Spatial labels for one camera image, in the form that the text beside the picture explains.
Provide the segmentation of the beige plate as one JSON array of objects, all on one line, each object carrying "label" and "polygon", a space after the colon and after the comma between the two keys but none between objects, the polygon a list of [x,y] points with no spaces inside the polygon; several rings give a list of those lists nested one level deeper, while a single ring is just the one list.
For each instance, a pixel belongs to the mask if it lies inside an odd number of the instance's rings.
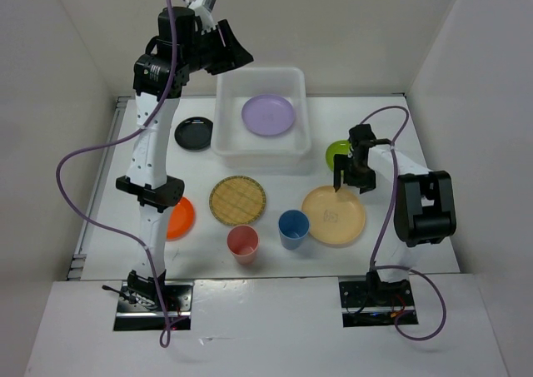
[{"label": "beige plate", "polygon": [[363,232],[366,210],[352,191],[319,186],[301,204],[310,221],[311,236],[326,246],[348,246]]}]

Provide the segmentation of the purple plate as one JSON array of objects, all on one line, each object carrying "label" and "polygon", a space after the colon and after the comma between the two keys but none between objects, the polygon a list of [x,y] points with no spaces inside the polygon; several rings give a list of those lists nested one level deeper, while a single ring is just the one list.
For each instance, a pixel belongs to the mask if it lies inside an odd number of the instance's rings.
[{"label": "purple plate", "polygon": [[293,105],[284,97],[263,94],[245,102],[241,112],[245,127],[258,136],[278,136],[296,120]]}]

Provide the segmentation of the orange plate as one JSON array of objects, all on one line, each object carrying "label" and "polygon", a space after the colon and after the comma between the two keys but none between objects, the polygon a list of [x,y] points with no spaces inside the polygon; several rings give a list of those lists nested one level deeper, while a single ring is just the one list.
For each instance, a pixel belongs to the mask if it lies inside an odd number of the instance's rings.
[{"label": "orange plate", "polygon": [[196,217],[193,204],[184,196],[172,210],[167,226],[167,240],[175,241],[192,228]]}]

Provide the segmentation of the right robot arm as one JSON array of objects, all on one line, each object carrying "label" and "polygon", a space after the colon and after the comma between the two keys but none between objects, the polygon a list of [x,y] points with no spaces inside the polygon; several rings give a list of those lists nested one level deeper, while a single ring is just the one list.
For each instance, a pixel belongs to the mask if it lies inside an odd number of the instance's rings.
[{"label": "right robot arm", "polygon": [[456,232],[451,176],[402,155],[391,139],[378,139],[367,123],[349,130],[350,150],[333,158],[333,187],[376,189],[376,176],[391,183],[391,199],[366,273],[366,298],[385,304],[406,289],[419,246],[441,243]]}]

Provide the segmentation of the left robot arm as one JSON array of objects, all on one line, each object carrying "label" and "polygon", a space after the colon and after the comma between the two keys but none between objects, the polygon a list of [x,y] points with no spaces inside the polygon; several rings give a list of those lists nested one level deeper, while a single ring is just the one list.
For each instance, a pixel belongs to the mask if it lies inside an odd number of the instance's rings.
[{"label": "left robot arm", "polygon": [[184,182],[167,174],[167,148],[172,119],[182,89],[192,73],[229,72],[252,62],[252,55],[235,38],[228,21],[215,22],[210,8],[190,4],[163,10],[158,34],[134,64],[133,89],[137,126],[125,176],[118,190],[134,195],[139,203],[142,255],[127,277],[127,288],[147,310],[160,308],[166,299],[164,248],[173,207],[181,200]]}]

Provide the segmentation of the white plastic bin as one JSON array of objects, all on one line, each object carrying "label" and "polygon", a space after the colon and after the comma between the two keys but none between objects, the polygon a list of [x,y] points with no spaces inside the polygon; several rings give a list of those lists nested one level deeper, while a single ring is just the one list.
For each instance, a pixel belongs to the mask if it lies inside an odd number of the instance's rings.
[{"label": "white plastic bin", "polygon": [[[241,112],[252,97],[272,94],[292,105],[296,120],[278,136],[258,136]],[[311,129],[303,72],[296,67],[245,67],[217,78],[212,150],[229,167],[277,169],[297,164],[311,150]]]}]

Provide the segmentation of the green plate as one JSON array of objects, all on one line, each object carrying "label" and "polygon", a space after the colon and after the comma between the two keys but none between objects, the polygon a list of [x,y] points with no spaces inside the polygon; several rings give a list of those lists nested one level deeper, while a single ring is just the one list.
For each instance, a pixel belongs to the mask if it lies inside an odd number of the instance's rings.
[{"label": "green plate", "polygon": [[326,164],[330,171],[334,171],[335,155],[348,156],[350,154],[350,142],[348,140],[334,141],[328,146],[325,153]]}]

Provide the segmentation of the blue cup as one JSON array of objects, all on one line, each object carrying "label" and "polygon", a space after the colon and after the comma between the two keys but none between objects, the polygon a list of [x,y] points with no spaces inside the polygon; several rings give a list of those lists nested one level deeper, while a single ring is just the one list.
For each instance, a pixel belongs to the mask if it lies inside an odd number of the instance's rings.
[{"label": "blue cup", "polygon": [[302,244],[311,228],[307,215],[299,210],[283,212],[277,225],[281,244],[289,251],[297,249]]}]

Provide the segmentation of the black plate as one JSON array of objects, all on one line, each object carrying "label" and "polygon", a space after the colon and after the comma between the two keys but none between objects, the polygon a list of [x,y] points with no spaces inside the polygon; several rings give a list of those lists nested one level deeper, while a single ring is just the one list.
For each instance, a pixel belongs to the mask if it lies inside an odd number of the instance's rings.
[{"label": "black plate", "polygon": [[211,145],[213,123],[205,117],[189,117],[181,121],[174,139],[179,147],[187,151],[204,151]]}]

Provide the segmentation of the round bamboo mat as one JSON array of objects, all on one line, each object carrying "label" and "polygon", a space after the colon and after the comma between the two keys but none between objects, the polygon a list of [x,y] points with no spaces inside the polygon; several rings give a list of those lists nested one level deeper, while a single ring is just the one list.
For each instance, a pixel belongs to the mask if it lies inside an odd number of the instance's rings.
[{"label": "round bamboo mat", "polygon": [[250,225],[267,206],[267,195],[258,181],[249,176],[229,176],[219,181],[209,196],[209,209],[225,226]]}]

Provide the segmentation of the pink cup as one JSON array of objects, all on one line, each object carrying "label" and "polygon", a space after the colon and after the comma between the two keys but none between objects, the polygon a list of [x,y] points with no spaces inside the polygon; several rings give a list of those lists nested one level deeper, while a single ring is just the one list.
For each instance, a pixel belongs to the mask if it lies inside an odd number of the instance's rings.
[{"label": "pink cup", "polygon": [[250,265],[257,258],[259,235],[248,225],[234,226],[227,235],[227,248],[240,265]]}]

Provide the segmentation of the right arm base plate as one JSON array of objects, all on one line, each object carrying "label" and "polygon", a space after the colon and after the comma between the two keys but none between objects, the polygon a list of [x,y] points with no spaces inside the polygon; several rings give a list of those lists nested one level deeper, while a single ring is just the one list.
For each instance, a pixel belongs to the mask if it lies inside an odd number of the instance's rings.
[{"label": "right arm base plate", "polygon": [[362,280],[338,283],[342,322],[345,328],[389,326],[400,317],[399,325],[417,325],[418,319],[411,285],[405,281],[398,288],[371,295]]}]

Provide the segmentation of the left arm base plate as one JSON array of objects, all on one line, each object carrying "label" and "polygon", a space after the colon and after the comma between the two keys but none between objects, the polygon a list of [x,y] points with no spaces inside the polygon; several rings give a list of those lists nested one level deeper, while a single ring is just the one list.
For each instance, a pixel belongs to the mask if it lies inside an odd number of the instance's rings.
[{"label": "left arm base plate", "polygon": [[[171,330],[190,330],[192,322],[192,281],[166,281],[163,298]],[[133,294],[125,281],[120,286],[114,331],[160,331],[165,320],[160,305]]]}]

